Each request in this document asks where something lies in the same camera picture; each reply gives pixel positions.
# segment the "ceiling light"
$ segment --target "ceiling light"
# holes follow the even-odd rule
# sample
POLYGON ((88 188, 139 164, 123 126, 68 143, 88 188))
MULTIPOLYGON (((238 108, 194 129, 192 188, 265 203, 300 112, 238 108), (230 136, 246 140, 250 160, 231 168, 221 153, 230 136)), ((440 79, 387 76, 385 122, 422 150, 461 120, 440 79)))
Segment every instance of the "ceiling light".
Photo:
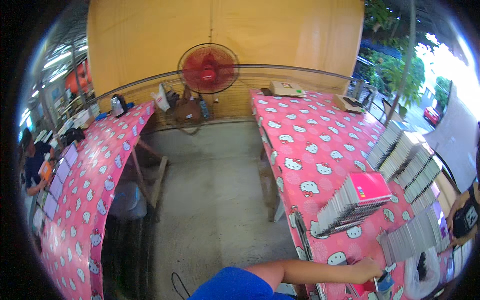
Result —
POLYGON ((53 77, 52 79, 50 79, 50 83, 54 82, 55 80, 59 79, 60 77, 62 77, 64 74, 67 73, 67 70, 61 72, 60 74, 56 75, 55 77, 53 77))
POLYGON ((71 52, 67 52, 67 53, 64 53, 54 59, 52 59, 51 61, 47 62, 45 64, 45 66, 43 66, 44 68, 48 68, 49 66, 53 65, 54 63, 56 63, 57 61, 61 60, 61 59, 64 59, 65 57, 71 55, 72 53, 71 52))
POLYGON ((30 111, 28 111, 23 117, 22 117, 22 120, 20 121, 20 125, 18 125, 18 127, 21 127, 22 124, 25 122, 25 120, 28 118, 28 116, 30 116, 30 111))

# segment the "fan grille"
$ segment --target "fan grille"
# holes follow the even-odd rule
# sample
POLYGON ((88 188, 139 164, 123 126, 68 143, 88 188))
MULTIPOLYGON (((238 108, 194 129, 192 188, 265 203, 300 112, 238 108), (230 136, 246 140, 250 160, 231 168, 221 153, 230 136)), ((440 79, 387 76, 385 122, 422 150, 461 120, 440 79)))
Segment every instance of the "fan grille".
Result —
POLYGON ((190 48, 179 61, 180 78, 191 90, 213 94, 230 87, 238 77, 235 54, 219 44, 190 48))

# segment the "blue shirt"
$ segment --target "blue shirt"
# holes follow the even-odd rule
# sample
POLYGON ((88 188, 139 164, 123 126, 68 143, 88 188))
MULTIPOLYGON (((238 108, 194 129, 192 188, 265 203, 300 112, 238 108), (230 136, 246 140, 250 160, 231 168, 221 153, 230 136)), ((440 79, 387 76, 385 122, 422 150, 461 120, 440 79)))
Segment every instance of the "blue shirt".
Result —
POLYGON ((25 187, 27 189, 32 187, 32 178, 35 180, 36 184, 40 183, 41 178, 38 174, 38 170, 40 170, 40 167, 45 161, 43 155, 45 155, 45 153, 49 153, 51 148, 52 146, 49 144, 37 142, 35 144, 35 154, 33 157, 27 157, 25 159, 25 187))
POLYGON ((268 283, 246 270, 227 267, 202 284, 189 300, 292 300, 274 293, 268 283))

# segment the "table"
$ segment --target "table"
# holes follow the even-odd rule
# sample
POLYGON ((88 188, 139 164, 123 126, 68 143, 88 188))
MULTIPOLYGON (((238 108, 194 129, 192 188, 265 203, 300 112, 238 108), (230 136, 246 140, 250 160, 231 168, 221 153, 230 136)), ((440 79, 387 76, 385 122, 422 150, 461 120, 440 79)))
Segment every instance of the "table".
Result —
MULTIPOLYGON (((317 212, 341 186, 347 173, 372 171, 366 157, 384 126, 370 113, 341 111, 332 103, 332 94, 307 92, 306 98, 265 96, 260 90, 251 90, 250 94, 252 111, 299 257, 324 264, 344 260, 353 263, 372 257, 392 274, 396 282, 394 299, 406 299, 402 295, 405 263, 386 268, 383 251, 376 240, 384 230, 395 229, 414 216, 398 183, 388 183, 392 201, 360 226, 321 239, 312 235, 318 225, 317 212), (300 215, 305 224, 303 242, 295 215, 300 215)), ((445 269, 446 263, 439 260, 445 269)), ((319 290, 322 299, 351 297, 345 293, 344 284, 320 284, 319 290)), ((312 286, 307 286, 307 291, 315 296, 312 286)), ((376 296, 365 293, 361 298, 371 300, 376 296)))
MULTIPOLYGON (((108 209, 132 152, 140 171, 134 147, 143 144, 139 134, 154 109, 149 101, 119 119, 94 121, 84 131, 86 139, 77 147, 79 155, 63 185, 55 216, 41 235, 42 262, 66 299, 103 298, 100 257, 108 209)), ((140 181, 146 194, 142 177, 140 181)))

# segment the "sky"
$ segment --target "sky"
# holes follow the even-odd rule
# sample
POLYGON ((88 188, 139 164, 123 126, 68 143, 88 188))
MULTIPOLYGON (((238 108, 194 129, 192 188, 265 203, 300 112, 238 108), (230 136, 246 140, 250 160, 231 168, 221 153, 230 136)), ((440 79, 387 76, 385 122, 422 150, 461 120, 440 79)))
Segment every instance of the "sky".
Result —
POLYGON ((472 53, 461 36, 458 37, 469 66, 456 58, 445 44, 439 44, 435 35, 427 34, 427 38, 436 43, 433 53, 423 44, 415 47, 417 56, 425 64, 425 83, 420 90, 422 93, 428 88, 435 93, 435 81, 437 76, 453 80, 457 86, 457 96, 470 109, 470 112, 480 120, 480 86, 475 74, 472 53))

